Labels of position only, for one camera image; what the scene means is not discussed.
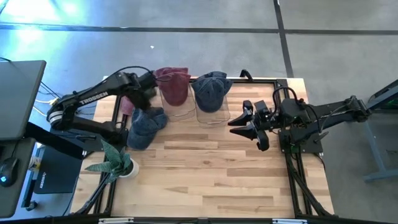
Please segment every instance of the denim baseball cap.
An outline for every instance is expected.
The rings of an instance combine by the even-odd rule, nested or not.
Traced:
[[[151,108],[147,111],[135,108],[132,112],[132,122],[127,146],[143,151],[154,140],[158,130],[167,124],[167,117],[163,108]]]
[[[210,72],[194,80],[192,88],[199,109],[207,113],[218,111],[232,84],[224,72]]]

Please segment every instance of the wooden tabletop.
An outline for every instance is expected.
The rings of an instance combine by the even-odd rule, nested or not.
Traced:
[[[289,78],[288,85],[307,101],[304,81]],[[273,108],[270,84],[235,83],[227,94],[231,119],[242,113],[242,102],[264,100]],[[116,97],[99,100],[94,120],[110,121]],[[154,99],[161,105],[160,97]],[[129,217],[293,217],[292,199],[284,155],[277,136],[268,133],[270,148],[257,149],[256,142],[229,133],[229,126],[203,128],[196,116],[169,122],[146,151],[129,150],[140,165],[136,178],[118,179],[113,216]],[[85,171],[103,161],[96,152],[83,161],[72,209],[81,208],[93,193],[99,173]],[[307,184],[318,201],[333,213],[322,163],[303,154]],[[304,211],[301,190],[300,208]],[[105,190],[104,201],[108,196]]]

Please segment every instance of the baseball cap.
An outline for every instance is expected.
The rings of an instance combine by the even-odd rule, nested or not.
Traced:
[[[133,103],[127,98],[126,96],[122,97],[122,102],[120,105],[120,110],[122,111],[122,114],[131,116],[132,109],[134,108]]]
[[[167,124],[167,116],[163,108],[151,108],[146,111],[135,108],[132,112],[132,121],[127,146],[143,151],[154,140],[158,130]]]
[[[195,100],[189,85],[188,68],[165,67],[154,72],[165,114],[169,121],[180,121],[195,115]]]
[[[224,126],[231,117],[226,94],[233,82],[223,72],[210,72],[192,83],[201,128]]]
[[[171,106],[181,106],[188,96],[189,79],[188,68],[161,68],[155,71],[159,79],[157,85]]]
[[[218,111],[232,84],[224,72],[210,72],[193,81],[192,88],[199,109],[206,113]]]

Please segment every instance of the concrete floor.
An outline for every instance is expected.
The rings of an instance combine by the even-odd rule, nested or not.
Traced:
[[[286,29],[396,30],[395,0],[279,0]],[[10,0],[0,22],[113,27],[277,29],[272,0]],[[43,81],[60,93],[97,83],[126,65],[187,66],[192,75],[221,70],[238,76],[286,77],[279,34],[181,32],[64,32],[0,30],[0,56],[44,59]],[[304,78],[314,105],[350,95],[368,98],[397,79],[398,35],[287,35],[294,77]],[[49,96],[39,95],[41,100]],[[38,105],[47,110],[46,105]],[[31,120],[49,128],[45,118]],[[366,184],[377,171],[362,124],[341,124],[322,141],[335,213],[397,222],[398,179]],[[40,208],[12,219],[61,215],[68,195],[34,195]],[[54,207],[56,200],[61,200]]]

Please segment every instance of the red baseball cap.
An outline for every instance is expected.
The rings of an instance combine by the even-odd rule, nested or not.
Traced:
[[[131,116],[132,109],[134,109],[134,105],[133,105],[133,103],[131,103],[129,98],[127,98],[126,96],[122,97],[122,102],[121,102],[122,114]]]
[[[185,103],[191,78],[188,68],[165,67],[156,70],[155,76],[159,90],[169,105],[181,106]]]

